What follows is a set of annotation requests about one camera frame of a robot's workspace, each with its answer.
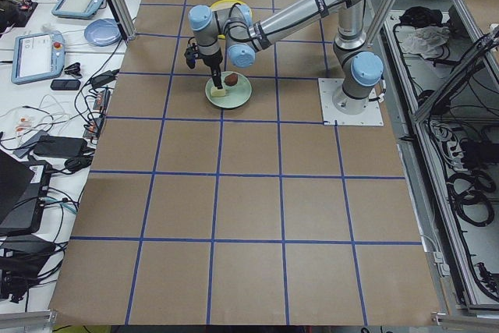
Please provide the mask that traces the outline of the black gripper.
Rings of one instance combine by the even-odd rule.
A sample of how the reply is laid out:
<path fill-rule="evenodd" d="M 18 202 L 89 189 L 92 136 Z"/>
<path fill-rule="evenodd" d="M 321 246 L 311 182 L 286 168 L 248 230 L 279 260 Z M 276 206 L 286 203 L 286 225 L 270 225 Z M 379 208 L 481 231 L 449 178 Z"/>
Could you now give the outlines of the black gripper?
<path fill-rule="evenodd" d="M 222 53 L 221 51 L 216 51 L 211 55 L 203 55 L 203 63 L 211 69 L 211 79 L 213 80 L 213 85 L 220 90 L 221 89 L 221 70 L 220 66 L 222 64 Z"/>

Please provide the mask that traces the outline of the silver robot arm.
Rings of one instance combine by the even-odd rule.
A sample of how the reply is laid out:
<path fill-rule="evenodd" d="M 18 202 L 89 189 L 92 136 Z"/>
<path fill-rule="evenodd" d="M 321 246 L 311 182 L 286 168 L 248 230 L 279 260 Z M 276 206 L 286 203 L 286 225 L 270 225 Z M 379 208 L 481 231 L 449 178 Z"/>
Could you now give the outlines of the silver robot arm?
<path fill-rule="evenodd" d="M 196 61 L 202 60 L 211 71 L 213 86 L 221 90 L 221 64 L 225 56 L 235 67 L 250 67 L 257 52 L 336 13 L 334 53 L 344 79 L 332 101 L 340 112 L 358 115 L 364 111 L 384 71 L 381 59 L 365 49 L 364 5 L 365 0 L 297 0 L 257 22 L 252 20 L 249 6 L 240 3 L 221 10 L 196 5 L 188 14 L 193 41 L 184 54 L 186 64 L 194 68 Z"/>

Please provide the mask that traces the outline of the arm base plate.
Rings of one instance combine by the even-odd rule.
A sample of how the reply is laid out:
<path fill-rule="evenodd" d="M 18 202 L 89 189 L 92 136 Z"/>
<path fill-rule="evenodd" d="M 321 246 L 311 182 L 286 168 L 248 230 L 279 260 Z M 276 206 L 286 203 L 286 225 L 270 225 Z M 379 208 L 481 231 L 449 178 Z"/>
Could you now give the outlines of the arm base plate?
<path fill-rule="evenodd" d="M 326 126 L 383 126 L 380 100 L 375 90 L 364 99 L 352 99 L 343 92 L 343 79 L 319 78 L 320 106 Z"/>

